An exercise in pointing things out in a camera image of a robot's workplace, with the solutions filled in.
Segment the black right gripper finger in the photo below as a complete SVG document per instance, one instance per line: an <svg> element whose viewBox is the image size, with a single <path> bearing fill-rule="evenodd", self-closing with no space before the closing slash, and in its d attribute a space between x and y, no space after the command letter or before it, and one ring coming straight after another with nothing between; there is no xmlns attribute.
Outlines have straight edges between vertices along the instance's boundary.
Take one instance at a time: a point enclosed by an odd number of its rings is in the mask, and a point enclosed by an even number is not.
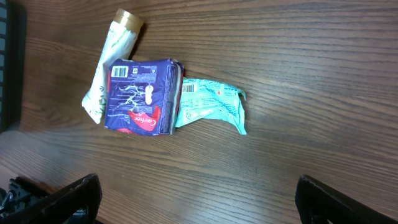
<svg viewBox="0 0 398 224"><path fill-rule="evenodd" d="M295 204L306 224L397 224L309 175L300 176L297 182Z"/></svg>

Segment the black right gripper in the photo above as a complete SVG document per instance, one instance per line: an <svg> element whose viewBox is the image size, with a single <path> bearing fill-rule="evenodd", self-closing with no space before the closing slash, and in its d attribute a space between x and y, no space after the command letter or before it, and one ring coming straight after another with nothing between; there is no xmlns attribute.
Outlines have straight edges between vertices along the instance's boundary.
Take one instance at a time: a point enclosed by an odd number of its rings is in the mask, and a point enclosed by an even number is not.
<svg viewBox="0 0 398 224"><path fill-rule="evenodd" d="M53 194L21 177L1 189L1 223L96 223L102 199L97 174L88 174Z"/></svg>

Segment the white tube gold cap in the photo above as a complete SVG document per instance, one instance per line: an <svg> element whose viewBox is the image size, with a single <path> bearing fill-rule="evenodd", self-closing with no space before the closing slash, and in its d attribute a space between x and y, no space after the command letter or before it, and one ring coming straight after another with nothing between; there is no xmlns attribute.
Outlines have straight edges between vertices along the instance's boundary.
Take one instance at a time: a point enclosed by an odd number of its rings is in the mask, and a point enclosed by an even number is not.
<svg viewBox="0 0 398 224"><path fill-rule="evenodd" d="M92 84L81 102L96 124L100 124L106 109L109 66L117 59L129 58L143 24L134 14L118 9L109 27Z"/></svg>

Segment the teal wipes packet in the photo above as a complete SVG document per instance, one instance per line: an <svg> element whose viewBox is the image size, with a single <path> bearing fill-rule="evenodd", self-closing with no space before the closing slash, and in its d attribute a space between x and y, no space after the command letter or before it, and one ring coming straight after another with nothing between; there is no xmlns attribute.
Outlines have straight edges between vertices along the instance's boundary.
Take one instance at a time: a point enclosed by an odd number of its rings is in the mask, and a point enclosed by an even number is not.
<svg viewBox="0 0 398 224"><path fill-rule="evenodd" d="M199 119L217 119L235 126L246 135L242 101L246 93L236 86L213 80L184 78L175 126L180 128Z"/></svg>

